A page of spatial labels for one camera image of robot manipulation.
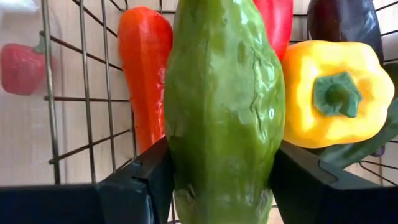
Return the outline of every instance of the yellow bell pepper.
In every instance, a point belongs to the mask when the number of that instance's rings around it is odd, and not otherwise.
[[[320,148],[373,137],[386,121],[394,85],[373,49],[309,40],[288,47],[284,140]]]

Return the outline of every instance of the strawberry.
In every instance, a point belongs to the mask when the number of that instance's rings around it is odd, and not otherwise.
[[[1,85],[8,93],[29,96],[45,80],[44,38],[36,47],[6,44],[0,53]]]

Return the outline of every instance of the papaya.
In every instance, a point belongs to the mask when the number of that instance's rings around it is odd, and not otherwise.
[[[252,0],[180,0],[164,104],[180,221],[266,223],[285,87]]]

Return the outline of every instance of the red bell pepper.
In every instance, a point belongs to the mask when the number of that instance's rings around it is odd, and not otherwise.
[[[137,7],[121,16],[118,40],[134,112],[137,147],[144,152],[165,135],[164,79],[173,30],[158,12]]]
[[[36,47],[6,44],[0,53],[1,85],[8,93],[29,96],[45,81],[44,38]]]
[[[289,45],[293,24],[293,0],[254,0],[266,26],[268,41],[279,60]]]

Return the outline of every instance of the green pepper stem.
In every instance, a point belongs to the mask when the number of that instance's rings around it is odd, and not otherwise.
[[[333,106],[339,106],[339,112],[349,118],[355,118],[358,114],[359,96],[340,83],[329,87],[326,100]]]
[[[40,35],[39,44],[33,47],[34,52],[38,54],[44,54],[45,52],[45,39],[43,36]]]
[[[363,99],[348,72],[318,77],[314,83],[313,103],[325,116],[355,118]]]

